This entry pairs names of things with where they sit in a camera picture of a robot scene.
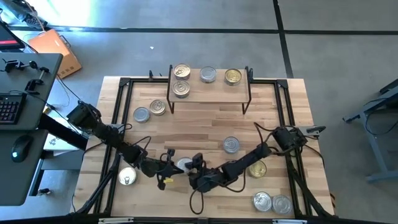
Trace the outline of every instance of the can lid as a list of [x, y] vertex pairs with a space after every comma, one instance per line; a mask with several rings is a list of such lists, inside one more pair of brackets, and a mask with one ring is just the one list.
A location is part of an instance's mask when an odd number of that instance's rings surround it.
[[162, 100], [154, 100], [150, 103], [150, 110], [154, 114], [161, 114], [166, 109], [166, 105]]
[[133, 114], [133, 117], [137, 122], [146, 122], [149, 119], [149, 116], [149, 111], [145, 107], [138, 107]]
[[272, 198], [272, 209], [280, 214], [288, 214], [292, 211], [292, 202], [285, 195], [276, 195]]
[[188, 172], [189, 169], [185, 167], [185, 164], [188, 162], [192, 162], [192, 159], [189, 157], [183, 157], [177, 161], [177, 167], [180, 168], [181, 170], [184, 170], [184, 172]]
[[216, 79], [216, 70], [212, 67], [204, 67], [200, 70], [200, 78], [206, 82], [212, 82]]
[[185, 95], [189, 92], [190, 86], [186, 81], [177, 81], [173, 84], [173, 92], [177, 95]]
[[123, 185], [130, 185], [136, 181], [136, 170], [132, 167], [126, 167], [119, 173], [119, 182]]
[[235, 153], [239, 150], [239, 140], [236, 137], [227, 137], [224, 139], [223, 145], [227, 153]]
[[174, 75], [178, 76], [178, 77], [187, 77], [191, 72], [191, 68], [189, 67], [189, 65], [185, 65], [185, 64], [179, 64], [176, 65], [174, 68]]
[[225, 72], [225, 78], [231, 83], [237, 83], [241, 81], [242, 74], [238, 69], [232, 68]]
[[272, 207], [271, 197], [265, 192], [258, 192], [253, 197], [253, 204], [260, 212], [266, 212]]
[[267, 166], [262, 161], [257, 161], [249, 166], [249, 172], [253, 177], [260, 178], [267, 172]]

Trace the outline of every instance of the wooden table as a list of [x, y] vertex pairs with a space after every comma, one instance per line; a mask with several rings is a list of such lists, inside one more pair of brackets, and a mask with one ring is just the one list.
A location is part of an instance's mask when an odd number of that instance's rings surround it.
[[[110, 123], [118, 90], [120, 77], [105, 77], [99, 96], [97, 108], [101, 111], [104, 123]], [[313, 125], [310, 106], [305, 90], [304, 80], [288, 79], [290, 97], [297, 126]], [[144, 136], [152, 136], [148, 146], [149, 157], [159, 158], [167, 148], [176, 149], [174, 161], [181, 157], [192, 157], [198, 152], [203, 153], [208, 167], [216, 167], [226, 161], [238, 159], [253, 150], [259, 144], [259, 136], [253, 122], [258, 122], [266, 128], [279, 126], [275, 93], [272, 85], [251, 85], [252, 102], [246, 115], [242, 115], [241, 105], [180, 103], [175, 105], [175, 113], [169, 108], [162, 116], [151, 116], [147, 123], [139, 124], [132, 118], [133, 111], [139, 106], [149, 107], [152, 100], [165, 100], [166, 83], [135, 83], [132, 91], [132, 101], [129, 109], [128, 123], [133, 125], [126, 132], [127, 142], [136, 142]], [[124, 103], [121, 105], [119, 121]], [[236, 136], [241, 148], [236, 154], [227, 154], [222, 148], [225, 137]], [[91, 138], [88, 147], [99, 142]], [[268, 141], [270, 146], [277, 146], [274, 139]], [[309, 146], [319, 150], [317, 141], [309, 139]], [[75, 191], [74, 204], [80, 208], [93, 193], [100, 179], [105, 146], [100, 146], [85, 154]], [[312, 191], [323, 208], [333, 213], [328, 184], [322, 160], [309, 149], [302, 153], [308, 188]], [[233, 193], [217, 187], [204, 194], [205, 209], [201, 217], [218, 218], [278, 218], [293, 217], [278, 216], [274, 212], [257, 212], [252, 204], [252, 196], [260, 191], [269, 195], [284, 194], [290, 197], [289, 180], [287, 178], [284, 157], [269, 156], [263, 161], [267, 165], [267, 173], [263, 178], [255, 179], [247, 176], [246, 188], [241, 193]], [[120, 170], [128, 167], [121, 162]], [[130, 186], [116, 185], [112, 216], [132, 217], [196, 217], [189, 207], [189, 196], [192, 188], [188, 177], [180, 174], [173, 176], [174, 181], [161, 191], [157, 188], [156, 178], [148, 178], [137, 171], [136, 183]], [[233, 189], [240, 189], [243, 178], [231, 184]], [[300, 208], [305, 212], [302, 194], [298, 189]], [[107, 196], [103, 197], [101, 210], [106, 204]], [[193, 207], [200, 209], [200, 194], [193, 197]]]

